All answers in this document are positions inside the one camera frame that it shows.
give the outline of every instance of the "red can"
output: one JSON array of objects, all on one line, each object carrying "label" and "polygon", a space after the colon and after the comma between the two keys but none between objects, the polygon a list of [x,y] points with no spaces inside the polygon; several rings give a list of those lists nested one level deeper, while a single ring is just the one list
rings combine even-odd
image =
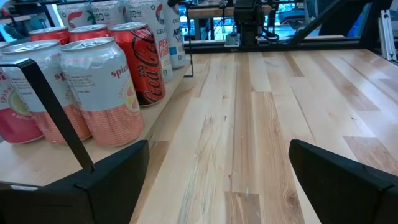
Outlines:
[{"label": "red can", "polygon": [[132,82],[141,106],[152,105],[166,95],[155,38],[146,22],[128,22],[111,28],[126,54]]},{"label": "red can", "polygon": [[30,41],[59,40],[62,45],[69,43],[69,31],[67,27],[49,27],[29,32]]},{"label": "red can", "polygon": [[70,42],[86,40],[97,37],[110,37],[108,28],[105,24],[96,24],[77,27],[70,30]]}]

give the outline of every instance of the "wooden shelf edge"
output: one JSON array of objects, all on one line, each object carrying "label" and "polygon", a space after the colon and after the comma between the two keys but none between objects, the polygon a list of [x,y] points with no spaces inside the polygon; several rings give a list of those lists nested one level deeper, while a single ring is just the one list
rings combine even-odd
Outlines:
[{"label": "wooden shelf edge", "polygon": [[[141,108],[145,128],[135,141],[121,147],[102,147],[92,138],[85,141],[84,145],[92,160],[99,161],[145,139],[189,68],[190,63],[187,61],[184,67],[174,70],[173,80],[165,84],[165,98],[156,105]],[[80,169],[67,146],[50,144],[44,139],[27,144],[0,143],[0,181],[47,185]]]}]

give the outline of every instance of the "spindrift can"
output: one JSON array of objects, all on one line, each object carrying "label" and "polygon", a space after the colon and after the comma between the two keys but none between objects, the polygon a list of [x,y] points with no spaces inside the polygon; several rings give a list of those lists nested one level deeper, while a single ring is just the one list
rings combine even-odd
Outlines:
[{"label": "spindrift can", "polygon": [[59,40],[62,45],[69,43],[70,36],[68,28],[65,26],[33,30],[29,32],[29,35],[30,41]]},{"label": "spindrift can", "polygon": [[163,6],[160,0],[130,0],[130,14],[133,22],[147,22],[155,35],[157,52],[162,64],[162,75],[165,82],[173,79],[170,63],[169,45],[167,43],[166,27],[164,24]]},{"label": "spindrift can", "polygon": [[[62,73],[60,67],[60,42],[58,40],[41,40],[18,44],[2,49],[1,53],[4,54],[6,59],[31,58],[35,60],[79,138],[84,140],[91,136],[82,114],[74,104],[72,91]],[[4,71],[10,77],[11,84],[16,88],[18,95],[26,103],[44,137],[55,144],[66,144],[60,131],[21,70],[16,67],[4,67]]]},{"label": "spindrift can", "polygon": [[[7,47],[0,42],[0,49]],[[0,135],[9,143],[35,141],[43,136],[7,75],[0,68]]]},{"label": "spindrift can", "polygon": [[166,95],[155,38],[146,22],[129,22],[111,28],[116,43],[123,49],[132,82],[142,106],[157,103]]},{"label": "spindrift can", "polygon": [[61,66],[73,94],[102,146],[122,146],[144,128],[129,66],[113,37],[62,46]]},{"label": "spindrift can", "polygon": [[169,41],[170,60],[173,68],[180,68],[185,65],[185,51],[178,4],[170,7],[167,4],[167,0],[162,0],[162,5],[164,21],[166,23],[167,40]]},{"label": "spindrift can", "polygon": [[125,23],[123,13],[126,13],[126,8],[121,1],[98,1],[92,2],[91,6],[97,24],[106,24],[111,28],[116,24]]},{"label": "spindrift can", "polygon": [[64,26],[76,28],[95,24],[93,11],[88,2],[59,4],[57,8]]},{"label": "spindrift can", "polygon": [[70,40],[69,42],[75,42],[79,40],[86,40],[90,38],[97,37],[109,37],[111,33],[105,24],[95,24],[77,27],[70,30]]}]

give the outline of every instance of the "red coca-cola can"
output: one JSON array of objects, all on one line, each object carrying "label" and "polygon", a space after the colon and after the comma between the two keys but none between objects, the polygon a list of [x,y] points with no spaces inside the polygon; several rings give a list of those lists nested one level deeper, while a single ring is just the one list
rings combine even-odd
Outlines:
[{"label": "red coca-cola can", "polygon": [[108,28],[105,24],[96,24],[96,25],[88,25],[77,27],[71,29],[70,31],[70,42],[75,42],[79,40],[86,40],[90,38],[97,37],[110,37]]},{"label": "red coca-cola can", "polygon": [[30,41],[59,40],[62,45],[69,43],[69,31],[67,27],[49,27],[29,32]]},{"label": "red coca-cola can", "polygon": [[111,28],[123,49],[141,106],[157,103],[166,95],[155,38],[146,22],[128,22]]}]

